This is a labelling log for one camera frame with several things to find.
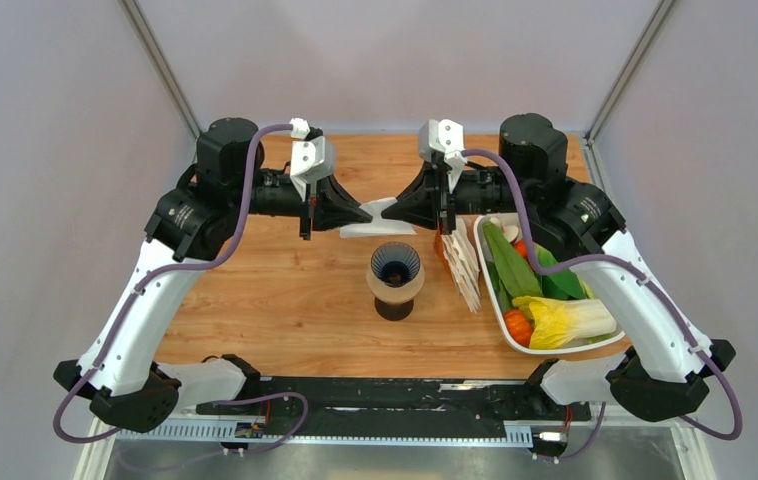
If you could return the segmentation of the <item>dark blue coffee dripper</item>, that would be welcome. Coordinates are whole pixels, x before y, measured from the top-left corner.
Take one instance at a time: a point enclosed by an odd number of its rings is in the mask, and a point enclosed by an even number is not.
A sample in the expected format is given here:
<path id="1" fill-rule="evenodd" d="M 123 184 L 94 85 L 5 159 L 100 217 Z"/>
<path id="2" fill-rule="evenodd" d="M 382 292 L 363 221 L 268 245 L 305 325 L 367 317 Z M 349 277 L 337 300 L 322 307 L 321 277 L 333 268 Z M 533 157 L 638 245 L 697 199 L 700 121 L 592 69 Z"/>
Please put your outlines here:
<path id="1" fill-rule="evenodd" d="M 390 287 L 402 287 L 421 271 L 416 249 L 403 242 L 387 242 L 379 246 L 370 259 L 372 274 Z"/>

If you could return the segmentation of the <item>wooden ring dripper holder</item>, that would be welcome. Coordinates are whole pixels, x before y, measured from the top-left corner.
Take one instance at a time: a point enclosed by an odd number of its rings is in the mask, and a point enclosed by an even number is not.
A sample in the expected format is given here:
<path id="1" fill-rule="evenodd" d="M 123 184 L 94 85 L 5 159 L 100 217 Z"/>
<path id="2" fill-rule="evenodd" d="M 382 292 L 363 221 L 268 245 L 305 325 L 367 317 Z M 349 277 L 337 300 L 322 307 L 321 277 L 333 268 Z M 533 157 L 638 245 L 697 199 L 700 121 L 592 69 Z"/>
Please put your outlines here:
<path id="1" fill-rule="evenodd" d="M 368 269 L 365 277 L 370 292 L 377 300 L 389 305 L 402 305 L 421 292 L 426 270 L 421 267 L 414 271 L 401 262 L 391 262 L 380 267 L 378 273 Z"/>

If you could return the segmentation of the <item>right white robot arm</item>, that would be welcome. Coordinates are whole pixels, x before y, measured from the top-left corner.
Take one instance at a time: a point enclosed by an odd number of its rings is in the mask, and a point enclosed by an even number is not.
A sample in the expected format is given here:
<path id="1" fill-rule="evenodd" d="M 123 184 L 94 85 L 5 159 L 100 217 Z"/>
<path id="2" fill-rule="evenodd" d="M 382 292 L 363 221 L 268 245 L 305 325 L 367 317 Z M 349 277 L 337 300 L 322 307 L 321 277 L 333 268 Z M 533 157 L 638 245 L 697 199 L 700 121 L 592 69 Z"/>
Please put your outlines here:
<path id="1" fill-rule="evenodd" d="M 549 250 L 555 271 L 577 274 L 613 315 L 631 347 L 595 360 L 544 361 L 525 392 L 533 415 L 609 402 L 648 422 L 689 420 L 734 348 L 700 332 L 656 283 L 613 202 L 569 177 L 567 146 L 547 118 L 514 115 L 500 126 L 491 165 L 471 171 L 461 125 L 429 120 L 418 138 L 422 169 L 383 217 L 448 234 L 460 215 L 514 212 L 523 238 Z"/>

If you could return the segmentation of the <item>white paper coffee filter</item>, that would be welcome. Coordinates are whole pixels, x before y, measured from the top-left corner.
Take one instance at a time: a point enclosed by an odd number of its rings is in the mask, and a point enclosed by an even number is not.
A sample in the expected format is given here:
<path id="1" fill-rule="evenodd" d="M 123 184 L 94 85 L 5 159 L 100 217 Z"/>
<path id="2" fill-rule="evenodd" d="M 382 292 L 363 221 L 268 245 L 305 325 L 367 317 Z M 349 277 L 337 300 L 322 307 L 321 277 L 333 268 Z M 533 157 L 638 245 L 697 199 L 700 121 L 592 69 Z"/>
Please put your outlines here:
<path id="1" fill-rule="evenodd" d="M 362 203 L 359 209 L 369 216 L 367 223 L 354 223 L 339 229 L 342 239 L 366 238 L 379 236 L 403 236 L 415 235 L 416 231 L 412 224 L 401 221 L 385 219 L 382 213 L 389 207 L 394 206 L 397 199 L 386 197 Z"/>

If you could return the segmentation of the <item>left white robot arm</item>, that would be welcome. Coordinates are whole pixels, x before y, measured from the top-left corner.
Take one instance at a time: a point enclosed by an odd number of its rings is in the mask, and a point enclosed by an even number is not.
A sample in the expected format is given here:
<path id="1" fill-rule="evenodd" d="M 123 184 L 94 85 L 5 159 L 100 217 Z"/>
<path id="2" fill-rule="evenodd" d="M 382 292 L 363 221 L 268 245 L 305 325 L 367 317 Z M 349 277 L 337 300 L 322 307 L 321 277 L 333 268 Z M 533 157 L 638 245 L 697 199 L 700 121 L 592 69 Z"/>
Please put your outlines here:
<path id="1" fill-rule="evenodd" d="M 190 289 L 235 253 L 250 215 L 295 217 L 303 237 L 370 221 L 334 169 L 330 141 L 306 120 L 212 123 L 197 138 L 195 161 L 158 200 L 102 331 L 79 358 L 57 365 L 53 377 L 66 399 L 87 400 L 110 433 L 146 433 L 199 404 L 255 410 L 261 388 L 241 358 L 176 365 L 155 353 Z"/>

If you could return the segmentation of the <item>glass carafe red lid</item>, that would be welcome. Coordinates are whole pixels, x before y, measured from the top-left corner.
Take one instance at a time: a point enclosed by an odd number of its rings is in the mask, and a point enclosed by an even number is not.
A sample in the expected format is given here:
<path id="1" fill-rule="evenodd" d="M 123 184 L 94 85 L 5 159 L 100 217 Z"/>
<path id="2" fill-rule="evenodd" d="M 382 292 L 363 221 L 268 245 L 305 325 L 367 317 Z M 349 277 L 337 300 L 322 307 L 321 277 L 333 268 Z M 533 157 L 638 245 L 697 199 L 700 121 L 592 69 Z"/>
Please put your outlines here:
<path id="1" fill-rule="evenodd" d="M 415 301 L 413 299 L 398 304 L 388 303 L 379 298 L 374 300 L 376 312 L 388 321 L 401 321 L 407 318 L 411 314 L 414 304 Z"/>

